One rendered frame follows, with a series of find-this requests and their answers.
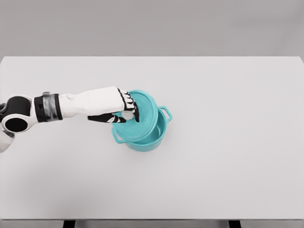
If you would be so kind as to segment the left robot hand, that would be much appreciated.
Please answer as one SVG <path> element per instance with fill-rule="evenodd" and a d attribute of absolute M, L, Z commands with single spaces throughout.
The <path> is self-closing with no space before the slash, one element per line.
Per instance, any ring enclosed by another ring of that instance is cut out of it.
<path fill-rule="evenodd" d="M 125 123 L 126 119 L 115 113 L 127 111 L 140 121 L 137 103 L 129 92 L 115 86 L 89 90 L 81 93 L 82 109 L 89 121 L 101 123 Z"/>

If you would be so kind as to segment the teal pot lid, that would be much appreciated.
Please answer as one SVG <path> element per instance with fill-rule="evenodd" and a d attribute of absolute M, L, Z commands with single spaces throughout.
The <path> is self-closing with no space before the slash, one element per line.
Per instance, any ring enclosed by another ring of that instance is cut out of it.
<path fill-rule="evenodd" d="M 158 107 L 154 98 L 142 90 L 129 92 L 137 103 L 139 111 L 139 122 L 134 118 L 125 123 L 113 123 L 112 135 L 117 143 L 140 141 L 150 135 L 156 126 L 158 118 Z"/>

